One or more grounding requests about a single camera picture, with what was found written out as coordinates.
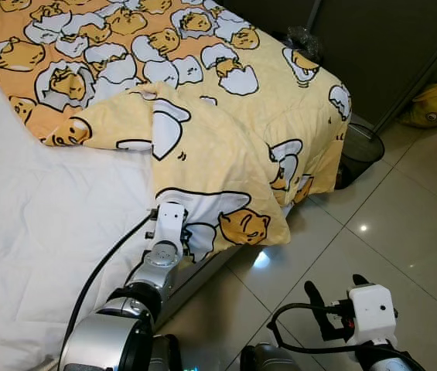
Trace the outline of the yellow cartoon egg blanket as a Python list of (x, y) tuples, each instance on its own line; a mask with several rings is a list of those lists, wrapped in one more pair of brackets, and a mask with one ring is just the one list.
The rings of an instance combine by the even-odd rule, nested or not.
[(348, 88), (215, 0), (0, 0), (0, 89), (45, 146), (152, 156), (196, 260), (288, 243), (286, 209), (329, 193)]

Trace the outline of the dark grey robot right leg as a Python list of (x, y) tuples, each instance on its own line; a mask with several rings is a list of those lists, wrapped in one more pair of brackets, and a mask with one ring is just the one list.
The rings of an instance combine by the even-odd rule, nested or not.
[(302, 371), (290, 351), (270, 343), (244, 346), (239, 360), (239, 371)]

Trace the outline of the dark grey robot leg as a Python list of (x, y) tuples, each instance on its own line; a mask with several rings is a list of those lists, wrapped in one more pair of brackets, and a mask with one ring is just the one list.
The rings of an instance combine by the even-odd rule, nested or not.
[(183, 371), (179, 340), (168, 335), (155, 335), (147, 371)]
[(302, 371), (290, 351), (270, 343), (244, 346), (239, 360), (239, 371)]

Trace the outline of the dark grey robot left leg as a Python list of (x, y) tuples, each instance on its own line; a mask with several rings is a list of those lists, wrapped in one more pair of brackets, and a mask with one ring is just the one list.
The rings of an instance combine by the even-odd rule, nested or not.
[(155, 335), (147, 371), (183, 371), (179, 340), (168, 335)]

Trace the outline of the black mesh wastebasket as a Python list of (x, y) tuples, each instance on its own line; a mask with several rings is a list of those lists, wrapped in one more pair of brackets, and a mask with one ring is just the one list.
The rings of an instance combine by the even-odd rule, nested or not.
[(362, 117), (352, 116), (343, 138), (335, 190), (345, 189), (385, 153), (380, 135)]

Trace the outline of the white sheeted bed mattress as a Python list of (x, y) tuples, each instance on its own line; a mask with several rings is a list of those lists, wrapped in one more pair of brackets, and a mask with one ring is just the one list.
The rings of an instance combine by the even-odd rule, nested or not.
[(0, 91), (0, 371), (51, 369), (87, 277), (89, 312), (140, 261), (153, 205), (152, 158), (140, 151), (50, 148), (20, 123)]

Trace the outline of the yellow plush toy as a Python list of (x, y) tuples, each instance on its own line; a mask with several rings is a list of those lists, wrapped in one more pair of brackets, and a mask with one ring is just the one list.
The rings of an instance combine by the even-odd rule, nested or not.
[(412, 128), (437, 127), (437, 82), (424, 86), (396, 117), (402, 126)]

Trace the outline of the grey crumpled plastic bag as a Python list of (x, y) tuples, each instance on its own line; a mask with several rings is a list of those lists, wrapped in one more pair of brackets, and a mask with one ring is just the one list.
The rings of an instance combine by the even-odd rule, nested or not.
[(283, 42), (289, 49), (300, 52), (307, 60), (321, 64), (323, 60), (323, 46), (320, 38), (304, 27), (288, 27)]

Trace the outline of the dark wardrobe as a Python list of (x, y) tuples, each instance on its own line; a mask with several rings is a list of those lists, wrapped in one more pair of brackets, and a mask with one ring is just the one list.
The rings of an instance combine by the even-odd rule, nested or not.
[(437, 0), (218, 0), (268, 34), (306, 27), (353, 115), (387, 127), (437, 70)]

